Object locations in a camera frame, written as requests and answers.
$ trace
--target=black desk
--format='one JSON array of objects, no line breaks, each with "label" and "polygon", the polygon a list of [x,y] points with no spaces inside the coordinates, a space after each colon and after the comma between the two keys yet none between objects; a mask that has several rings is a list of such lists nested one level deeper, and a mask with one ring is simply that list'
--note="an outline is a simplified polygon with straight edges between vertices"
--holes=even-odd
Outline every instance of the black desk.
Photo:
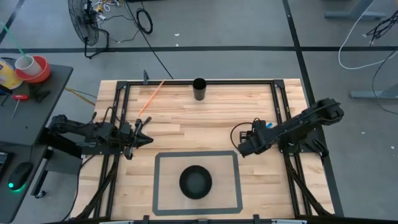
[{"label": "black desk", "polygon": [[[21,206],[47,150],[47,146],[36,145],[36,142],[73,71],[71,67],[50,66],[51,76],[40,90],[50,90],[51,94],[40,104],[34,100],[20,102],[14,119],[11,119],[11,115],[17,103],[15,100],[9,98],[4,106],[0,106],[0,151],[13,153],[7,169],[0,178],[0,223],[12,222]],[[25,86],[20,86],[14,93],[27,93],[27,85],[23,85]],[[8,188],[8,178],[18,164],[29,160],[31,150],[33,171],[25,187],[18,192],[12,192]]]},{"label": "black desk", "polygon": [[[7,62],[11,65],[14,64],[14,62],[9,60]],[[19,102],[14,119],[11,119],[11,116],[17,105],[16,100],[9,97],[4,106],[0,106],[2,133],[4,132],[4,127],[6,127],[6,132],[0,134],[0,142],[32,146],[39,138],[73,71],[71,67],[67,66],[50,66],[51,75],[40,90],[50,90],[51,94],[41,103],[36,103],[34,100]],[[29,89],[26,83],[23,83],[15,90],[15,93],[26,94],[28,92]]]}]

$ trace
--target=black bowl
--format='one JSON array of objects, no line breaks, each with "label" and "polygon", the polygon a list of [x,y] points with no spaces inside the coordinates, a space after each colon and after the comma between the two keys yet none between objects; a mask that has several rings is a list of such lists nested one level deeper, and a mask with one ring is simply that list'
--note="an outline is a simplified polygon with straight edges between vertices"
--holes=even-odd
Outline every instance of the black bowl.
[{"label": "black bowl", "polygon": [[180,189],[190,199],[201,199],[211,189],[210,173],[202,166],[190,166],[180,176]]}]

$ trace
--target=computer mouse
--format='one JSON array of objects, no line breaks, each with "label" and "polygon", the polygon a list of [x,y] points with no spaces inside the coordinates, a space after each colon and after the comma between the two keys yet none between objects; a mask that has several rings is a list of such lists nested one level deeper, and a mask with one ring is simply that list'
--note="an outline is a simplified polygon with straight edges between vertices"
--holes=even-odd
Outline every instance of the computer mouse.
[{"label": "computer mouse", "polygon": [[12,171],[10,178],[8,179],[8,187],[11,190],[20,189],[26,183],[26,180],[29,177],[32,168],[33,165],[30,162],[20,163],[14,169],[14,171]]}]

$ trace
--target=yellow container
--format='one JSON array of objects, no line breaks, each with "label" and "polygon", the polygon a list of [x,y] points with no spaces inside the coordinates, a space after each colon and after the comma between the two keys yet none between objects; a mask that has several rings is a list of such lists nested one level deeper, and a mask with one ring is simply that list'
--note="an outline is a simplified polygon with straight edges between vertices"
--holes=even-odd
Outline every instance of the yellow container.
[{"label": "yellow container", "polygon": [[13,90],[22,84],[22,80],[15,76],[15,71],[8,63],[0,59],[0,84]]}]

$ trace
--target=white cable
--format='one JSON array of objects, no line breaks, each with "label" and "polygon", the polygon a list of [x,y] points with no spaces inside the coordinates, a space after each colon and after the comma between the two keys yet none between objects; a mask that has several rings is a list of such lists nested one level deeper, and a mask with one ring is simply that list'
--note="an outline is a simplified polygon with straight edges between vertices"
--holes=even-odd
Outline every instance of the white cable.
[{"label": "white cable", "polygon": [[[91,5],[91,6],[94,8],[95,5],[101,4],[103,1],[104,1],[104,0],[99,0],[97,3],[95,3],[95,4]],[[103,3],[102,8],[103,8],[106,12],[109,12],[109,11],[111,11],[111,7],[110,7],[110,6],[113,6],[113,5],[115,5],[115,3],[106,2],[106,3]]]},{"label": "white cable", "polygon": [[351,33],[353,32],[353,30],[354,30],[356,24],[362,19],[362,17],[363,17],[363,15],[365,14],[365,12],[368,11],[368,9],[373,5],[373,3],[374,3],[374,1],[365,9],[365,11],[362,12],[361,16],[360,16],[360,17],[358,18],[358,20],[354,23],[353,28],[351,28],[351,30],[349,31],[346,40],[343,42],[343,45],[342,45],[342,46],[340,47],[340,49],[338,50],[338,63],[339,63],[343,68],[345,68],[345,69],[348,69],[348,70],[356,70],[356,69],[360,69],[360,68],[366,68],[366,67],[369,67],[369,66],[377,65],[377,64],[379,64],[379,63],[383,63],[383,62],[386,61],[386,60],[389,60],[390,58],[392,58],[393,56],[395,56],[396,54],[398,54],[398,51],[397,51],[395,54],[391,55],[389,58],[387,58],[387,59],[385,59],[385,60],[381,60],[380,62],[374,62],[374,63],[371,63],[371,64],[369,64],[369,65],[363,65],[363,66],[360,66],[360,67],[352,67],[352,68],[351,68],[351,67],[346,67],[346,66],[344,66],[344,65],[341,63],[341,60],[340,60],[341,49],[342,49],[342,48],[344,47],[344,45],[347,43],[347,40],[348,40],[348,38],[350,37]]}]

